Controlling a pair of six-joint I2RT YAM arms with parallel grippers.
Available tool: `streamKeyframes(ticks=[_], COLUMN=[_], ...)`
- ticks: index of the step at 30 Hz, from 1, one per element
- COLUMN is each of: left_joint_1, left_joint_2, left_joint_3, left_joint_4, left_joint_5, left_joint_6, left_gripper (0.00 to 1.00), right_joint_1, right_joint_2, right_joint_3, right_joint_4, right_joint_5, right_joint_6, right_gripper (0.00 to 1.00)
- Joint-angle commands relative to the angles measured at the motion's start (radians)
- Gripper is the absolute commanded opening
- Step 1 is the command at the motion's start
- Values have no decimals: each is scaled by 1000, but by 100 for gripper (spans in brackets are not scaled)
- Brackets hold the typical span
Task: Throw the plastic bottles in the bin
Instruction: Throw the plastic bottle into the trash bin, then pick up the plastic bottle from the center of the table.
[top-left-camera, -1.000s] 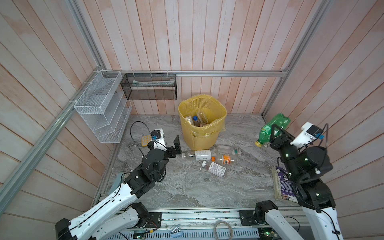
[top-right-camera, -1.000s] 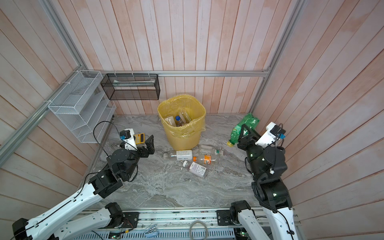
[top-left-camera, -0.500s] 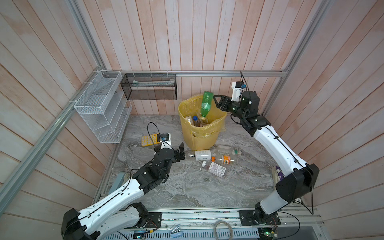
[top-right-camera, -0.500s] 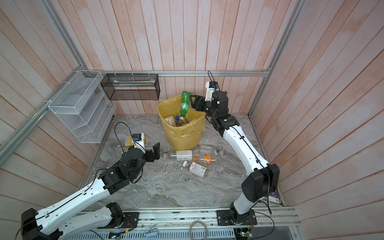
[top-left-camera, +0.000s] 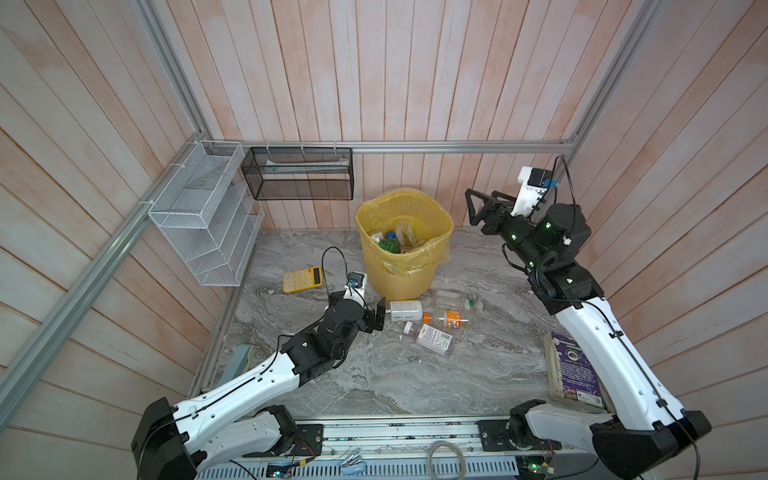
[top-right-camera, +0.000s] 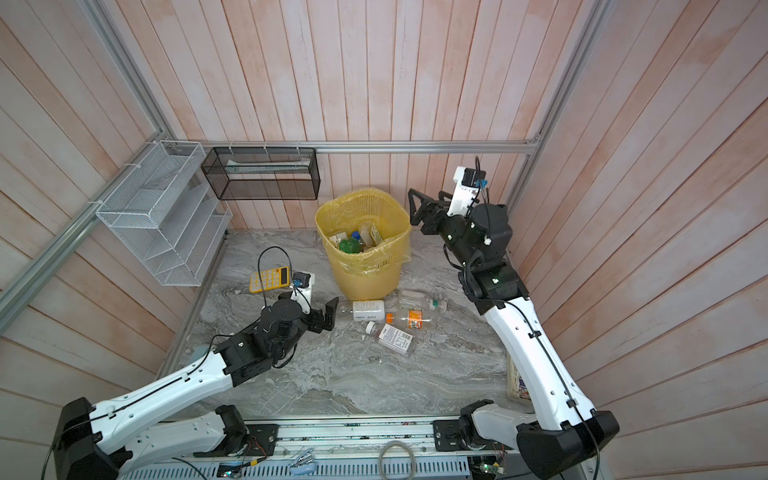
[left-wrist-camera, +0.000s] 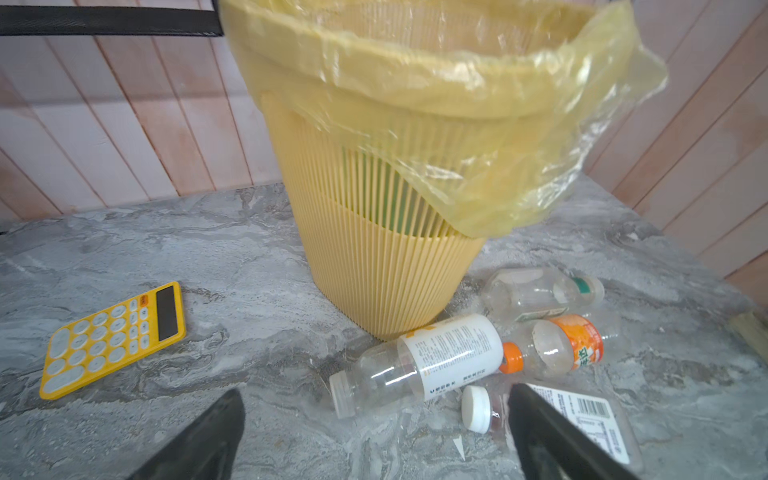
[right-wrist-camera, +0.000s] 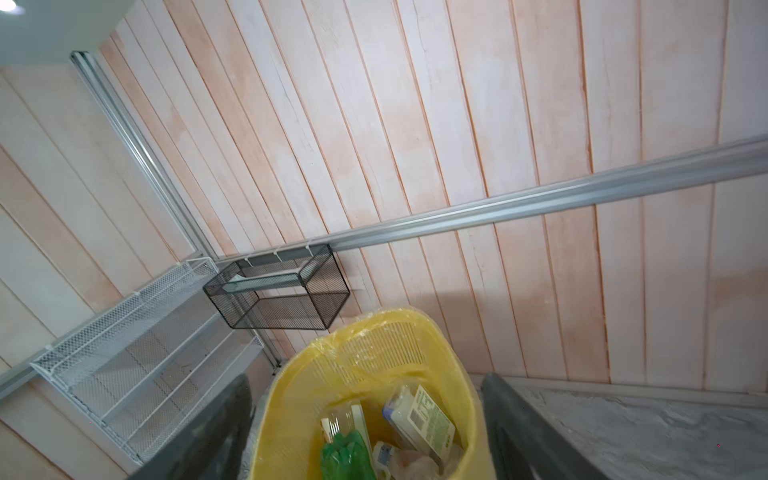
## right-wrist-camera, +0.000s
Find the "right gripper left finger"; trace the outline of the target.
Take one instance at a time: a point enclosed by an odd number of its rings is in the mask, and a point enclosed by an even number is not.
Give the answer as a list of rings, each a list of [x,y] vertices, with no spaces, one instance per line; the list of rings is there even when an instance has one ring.
[[[236,479],[253,421],[246,375],[232,380],[133,479]]]

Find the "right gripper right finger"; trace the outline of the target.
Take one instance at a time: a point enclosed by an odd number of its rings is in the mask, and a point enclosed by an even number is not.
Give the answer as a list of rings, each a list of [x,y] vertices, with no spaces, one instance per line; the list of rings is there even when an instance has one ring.
[[[606,477],[501,376],[485,375],[481,391],[498,479]]]

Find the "square bottle white label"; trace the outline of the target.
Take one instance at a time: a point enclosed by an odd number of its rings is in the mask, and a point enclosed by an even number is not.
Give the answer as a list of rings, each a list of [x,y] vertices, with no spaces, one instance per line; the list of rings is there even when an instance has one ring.
[[[382,414],[409,449],[430,456],[439,467],[446,465],[456,426],[422,384],[399,385]]]

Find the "blue label bottle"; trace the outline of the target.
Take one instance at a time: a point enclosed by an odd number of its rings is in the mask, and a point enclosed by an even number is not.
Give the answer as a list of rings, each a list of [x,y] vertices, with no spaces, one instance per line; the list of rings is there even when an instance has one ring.
[[[373,469],[377,479],[439,479],[437,463],[418,451],[401,450],[379,441],[372,451]]]

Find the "green plastic bottle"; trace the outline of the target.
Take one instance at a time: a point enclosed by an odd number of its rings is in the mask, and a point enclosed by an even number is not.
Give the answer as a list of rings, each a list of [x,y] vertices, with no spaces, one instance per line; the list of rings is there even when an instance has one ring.
[[[357,430],[337,433],[321,450],[323,480],[376,480],[370,453]]]

